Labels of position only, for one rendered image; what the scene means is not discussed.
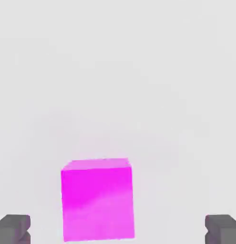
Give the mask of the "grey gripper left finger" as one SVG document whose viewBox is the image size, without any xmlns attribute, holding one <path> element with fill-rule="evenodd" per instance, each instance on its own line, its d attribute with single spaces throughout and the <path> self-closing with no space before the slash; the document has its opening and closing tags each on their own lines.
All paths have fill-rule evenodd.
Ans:
<svg viewBox="0 0 236 244">
<path fill-rule="evenodd" d="M 31 244 L 27 214 L 7 214 L 0 220 L 0 244 Z"/>
</svg>

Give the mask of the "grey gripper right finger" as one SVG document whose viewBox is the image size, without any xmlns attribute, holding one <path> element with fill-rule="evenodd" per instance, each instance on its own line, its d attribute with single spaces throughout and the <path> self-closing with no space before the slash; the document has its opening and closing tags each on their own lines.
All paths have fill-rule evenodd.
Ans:
<svg viewBox="0 0 236 244">
<path fill-rule="evenodd" d="M 205 227 L 205 244 L 236 244 L 236 220 L 230 215 L 207 215 Z"/>
</svg>

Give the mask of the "small magenta cube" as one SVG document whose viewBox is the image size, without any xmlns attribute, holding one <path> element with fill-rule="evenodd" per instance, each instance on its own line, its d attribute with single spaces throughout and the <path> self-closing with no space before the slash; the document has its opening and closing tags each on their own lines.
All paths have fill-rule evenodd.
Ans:
<svg viewBox="0 0 236 244">
<path fill-rule="evenodd" d="M 65 242 L 135 237 L 127 158 L 71 161 L 61 170 L 61 191 Z"/>
</svg>

